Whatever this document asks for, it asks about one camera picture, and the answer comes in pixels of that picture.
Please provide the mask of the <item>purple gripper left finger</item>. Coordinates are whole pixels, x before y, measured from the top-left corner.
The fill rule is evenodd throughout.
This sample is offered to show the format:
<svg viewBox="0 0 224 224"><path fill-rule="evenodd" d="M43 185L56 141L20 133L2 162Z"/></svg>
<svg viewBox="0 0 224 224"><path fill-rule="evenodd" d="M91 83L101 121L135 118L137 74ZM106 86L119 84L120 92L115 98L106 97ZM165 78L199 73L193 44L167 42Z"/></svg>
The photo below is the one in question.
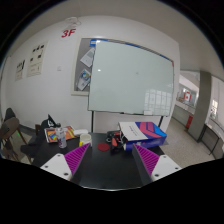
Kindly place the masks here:
<svg viewBox="0 0 224 224"><path fill-rule="evenodd" d="M57 153L44 165L42 165L41 169L70 181L73 175L77 172L85 154L90 148L91 144L87 143L68 152L65 155Z"/></svg>

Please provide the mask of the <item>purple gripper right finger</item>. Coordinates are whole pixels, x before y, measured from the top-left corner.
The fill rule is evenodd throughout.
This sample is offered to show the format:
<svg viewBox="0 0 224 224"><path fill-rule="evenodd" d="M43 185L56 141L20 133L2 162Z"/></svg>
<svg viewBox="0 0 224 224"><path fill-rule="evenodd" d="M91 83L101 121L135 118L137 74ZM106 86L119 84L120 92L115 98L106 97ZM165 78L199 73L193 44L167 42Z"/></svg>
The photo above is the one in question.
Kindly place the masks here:
<svg viewBox="0 0 224 224"><path fill-rule="evenodd" d="M132 154L142 182L154 182L181 170L168 155L157 155L137 144L133 145Z"/></svg>

